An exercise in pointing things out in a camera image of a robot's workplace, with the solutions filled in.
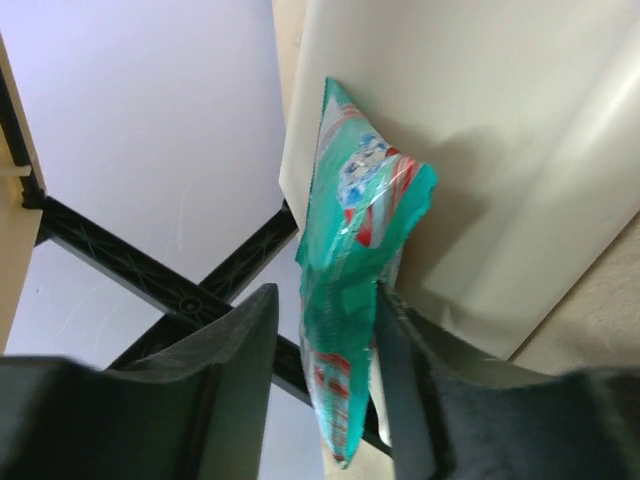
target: white wall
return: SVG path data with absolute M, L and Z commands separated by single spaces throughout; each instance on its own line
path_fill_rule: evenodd
M 279 208 L 269 0 L 3 0 L 0 29 L 52 196 L 193 281 Z M 262 276 L 293 337 L 294 251 Z M 7 352 L 104 367 L 158 317 L 47 243 Z M 322 477 L 311 409 L 275 389 L 261 477 Z

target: snack bag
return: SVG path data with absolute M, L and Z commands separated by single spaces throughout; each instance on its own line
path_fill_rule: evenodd
M 302 365 L 320 430 L 346 468 L 369 402 L 376 282 L 430 206 L 433 169 L 390 146 L 332 79 L 322 122 L 302 267 Z

